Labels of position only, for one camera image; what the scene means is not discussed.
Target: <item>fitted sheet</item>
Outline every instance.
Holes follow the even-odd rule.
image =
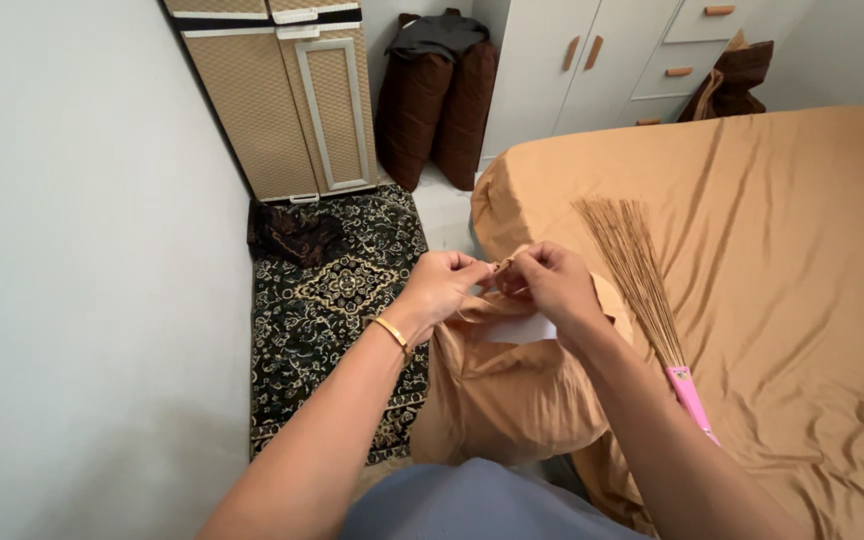
[[[864,538],[864,106],[521,144],[476,185],[475,232],[495,260],[552,240],[608,278],[570,206],[593,195],[648,204],[723,449],[817,538]],[[634,342],[661,377],[638,325]],[[590,494],[647,532],[618,445],[596,445],[577,455]]]

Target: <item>white tiled floor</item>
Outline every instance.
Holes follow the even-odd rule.
[[[456,250],[483,258],[470,229],[472,195],[456,189],[434,164],[425,166],[412,197],[430,250]]]

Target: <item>gold bangle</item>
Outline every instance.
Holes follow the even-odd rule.
[[[398,344],[402,347],[402,353],[405,354],[405,362],[402,364],[402,367],[408,366],[412,363],[412,348],[409,347],[408,342],[405,341],[405,337],[402,336],[402,332],[400,332],[395,326],[391,325],[389,321],[379,317],[378,315],[366,315],[362,317],[362,329],[365,330],[366,326],[369,325],[369,322],[375,321],[376,323],[382,325],[382,328],[389,331],[389,334]]]

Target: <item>gray cloth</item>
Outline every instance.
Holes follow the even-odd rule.
[[[391,474],[345,517],[342,540],[647,540],[582,498],[472,459],[461,467],[414,465]]]
[[[385,54],[405,60],[438,53],[457,64],[466,50],[489,38],[489,29],[479,21],[460,15],[422,17],[398,31]]]

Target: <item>white dresser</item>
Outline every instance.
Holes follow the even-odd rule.
[[[474,0],[499,48],[479,170],[510,146],[674,122],[762,0]]]

